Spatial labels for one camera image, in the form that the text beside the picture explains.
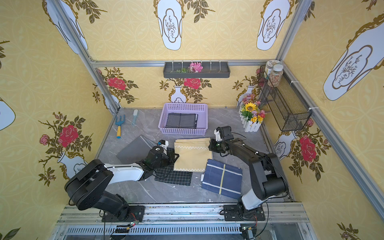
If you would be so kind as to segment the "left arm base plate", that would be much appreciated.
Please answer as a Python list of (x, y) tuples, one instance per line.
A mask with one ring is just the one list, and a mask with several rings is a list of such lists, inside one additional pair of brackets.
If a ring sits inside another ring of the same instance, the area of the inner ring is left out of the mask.
[(106, 213), (105, 216), (102, 217), (103, 223), (128, 223), (134, 221), (143, 221), (145, 213), (145, 206), (124, 206), (121, 210), (119, 210), (115, 215), (111, 213)]

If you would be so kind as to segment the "blue striped pillowcase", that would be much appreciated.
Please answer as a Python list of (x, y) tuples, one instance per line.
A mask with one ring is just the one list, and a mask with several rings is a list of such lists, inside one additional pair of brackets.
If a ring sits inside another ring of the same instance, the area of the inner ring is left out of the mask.
[(202, 188), (210, 192), (238, 199), (241, 194), (243, 170), (216, 160), (207, 161)]

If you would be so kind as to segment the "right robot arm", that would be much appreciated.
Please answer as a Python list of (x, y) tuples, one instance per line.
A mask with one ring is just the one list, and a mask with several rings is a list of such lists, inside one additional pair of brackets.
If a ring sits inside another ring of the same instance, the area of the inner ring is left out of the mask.
[(210, 140), (210, 151), (235, 156), (249, 166), (252, 188), (238, 204), (241, 216), (270, 199), (284, 198), (289, 194), (289, 185), (276, 154), (261, 153), (248, 146), (242, 139), (233, 136), (230, 126), (218, 127), (214, 134), (215, 138)]

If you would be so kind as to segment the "yellow pillowcase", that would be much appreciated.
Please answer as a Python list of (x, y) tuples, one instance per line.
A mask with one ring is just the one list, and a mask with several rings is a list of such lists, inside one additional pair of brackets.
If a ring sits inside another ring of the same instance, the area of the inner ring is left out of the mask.
[(204, 172), (213, 154), (209, 150), (210, 138), (179, 139), (174, 143), (175, 153), (179, 155), (174, 171)]

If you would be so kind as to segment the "grey plaid pillowcase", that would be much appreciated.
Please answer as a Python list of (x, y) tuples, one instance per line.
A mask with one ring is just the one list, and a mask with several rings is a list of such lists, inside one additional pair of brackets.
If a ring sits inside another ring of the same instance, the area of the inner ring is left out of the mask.
[(196, 129), (197, 121), (197, 114), (169, 113), (166, 128)]

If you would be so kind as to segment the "black grid pillowcase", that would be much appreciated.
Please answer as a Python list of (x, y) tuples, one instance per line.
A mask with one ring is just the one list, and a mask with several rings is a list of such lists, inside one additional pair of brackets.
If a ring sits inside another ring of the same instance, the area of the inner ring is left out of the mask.
[[(168, 152), (175, 152), (175, 150), (171, 148), (169, 151), (167, 151), (167, 154)], [(169, 165), (167, 167), (153, 171), (152, 176), (155, 177), (155, 181), (167, 184), (190, 186), (193, 173), (186, 171), (176, 171), (174, 170), (174, 165)]]

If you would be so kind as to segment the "purple plastic basket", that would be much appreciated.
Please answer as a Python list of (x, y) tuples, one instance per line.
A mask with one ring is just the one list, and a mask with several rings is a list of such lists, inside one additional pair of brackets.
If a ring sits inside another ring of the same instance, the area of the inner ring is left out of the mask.
[(204, 136), (208, 129), (208, 105), (165, 103), (158, 127), (163, 134)]

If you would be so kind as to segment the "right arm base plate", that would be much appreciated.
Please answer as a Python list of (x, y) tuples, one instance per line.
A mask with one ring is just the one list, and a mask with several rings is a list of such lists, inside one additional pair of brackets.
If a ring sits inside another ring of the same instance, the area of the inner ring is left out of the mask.
[(246, 210), (240, 205), (224, 205), (219, 214), (224, 216), (227, 222), (266, 220), (264, 209), (261, 206), (253, 210)]

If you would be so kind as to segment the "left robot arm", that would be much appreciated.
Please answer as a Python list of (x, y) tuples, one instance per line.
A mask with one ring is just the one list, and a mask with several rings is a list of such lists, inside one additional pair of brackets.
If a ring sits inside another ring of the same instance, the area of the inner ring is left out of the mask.
[(103, 222), (142, 222), (145, 206), (131, 207), (121, 195), (106, 188), (120, 182), (144, 181), (154, 176), (156, 170), (173, 165), (179, 157), (160, 145), (152, 147), (144, 159), (129, 165), (104, 164), (95, 159), (66, 183), (69, 204), (80, 211), (95, 208), (104, 212)]

